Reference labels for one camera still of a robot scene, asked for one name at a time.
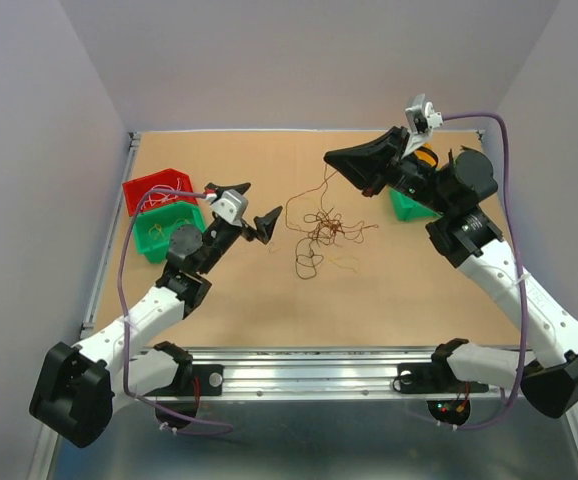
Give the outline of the red plastic bin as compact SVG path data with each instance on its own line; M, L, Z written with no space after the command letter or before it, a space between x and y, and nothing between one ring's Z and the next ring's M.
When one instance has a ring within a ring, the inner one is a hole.
M133 216L136 213L142 197L153 189L160 189L160 192L154 192L148 196L140 210L141 213L178 202L198 205L196 198L171 194L171 191L194 192L190 177L186 173L173 168L163 169L124 182L122 188L129 216Z

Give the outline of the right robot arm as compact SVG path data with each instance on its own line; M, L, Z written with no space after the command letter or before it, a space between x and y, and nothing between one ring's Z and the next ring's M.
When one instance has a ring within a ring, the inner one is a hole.
M398 378L401 393L453 392L482 384L522 394L540 413L563 416L578 403L578 320L522 266L502 230L480 204L498 184L490 160L465 147L442 166L410 149L411 134L393 127L377 139L325 153L325 163L364 196L383 188L437 214L425 227L439 255L478 285L521 334L515 351L466 339L439 345L427 364Z

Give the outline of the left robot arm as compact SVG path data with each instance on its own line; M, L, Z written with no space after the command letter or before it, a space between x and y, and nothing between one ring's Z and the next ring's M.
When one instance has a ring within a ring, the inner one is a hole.
M246 222L249 184L206 185L213 221L206 230L183 224L170 235L162 274L134 305L119 298L121 315L73 345L59 342L45 355L29 413L54 432L84 448L97 440L113 416L134 401L150 407L148 393L164 388L179 394L192 378L192 358L164 342L148 353L146 344L185 320L211 288L206 274L238 239L268 244L282 209Z

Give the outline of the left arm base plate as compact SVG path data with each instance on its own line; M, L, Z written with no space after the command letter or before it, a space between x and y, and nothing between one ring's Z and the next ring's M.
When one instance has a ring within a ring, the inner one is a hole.
M223 393L224 366L221 364L188 364L182 366L174 362L172 373L166 373L164 380L157 380L154 387L140 387L147 397L192 397L195 385L200 397L220 397Z

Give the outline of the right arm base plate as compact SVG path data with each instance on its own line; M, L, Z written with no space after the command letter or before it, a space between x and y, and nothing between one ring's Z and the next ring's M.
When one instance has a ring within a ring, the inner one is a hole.
M447 366L432 362L403 363L397 367L392 388L402 394L486 393L487 384L460 381Z

